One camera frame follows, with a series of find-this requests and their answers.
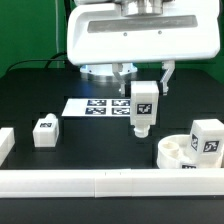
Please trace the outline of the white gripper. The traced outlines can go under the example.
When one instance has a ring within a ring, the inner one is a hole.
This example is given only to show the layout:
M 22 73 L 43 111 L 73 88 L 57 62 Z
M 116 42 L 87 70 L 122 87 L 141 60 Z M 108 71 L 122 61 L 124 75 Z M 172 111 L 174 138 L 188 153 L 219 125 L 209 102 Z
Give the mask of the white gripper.
M 160 93 L 179 60 L 213 58 L 220 50 L 218 2 L 166 2 L 160 15 L 126 17 L 119 3 L 84 4 L 70 14 L 67 55 L 75 65 L 112 64 L 122 96 L 130 94 L 120 63 L 162 62 Z

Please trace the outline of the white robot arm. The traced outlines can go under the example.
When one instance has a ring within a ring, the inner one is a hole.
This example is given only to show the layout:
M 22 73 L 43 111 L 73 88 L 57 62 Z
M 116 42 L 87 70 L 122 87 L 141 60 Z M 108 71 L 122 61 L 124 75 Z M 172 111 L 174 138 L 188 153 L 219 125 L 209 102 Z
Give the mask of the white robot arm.
M 134 63 L 161 62 L 167 83 L 177 61 L 220 50 L 220 0 L 75 0 L 67 57 L 84 73 L 116 77 Z

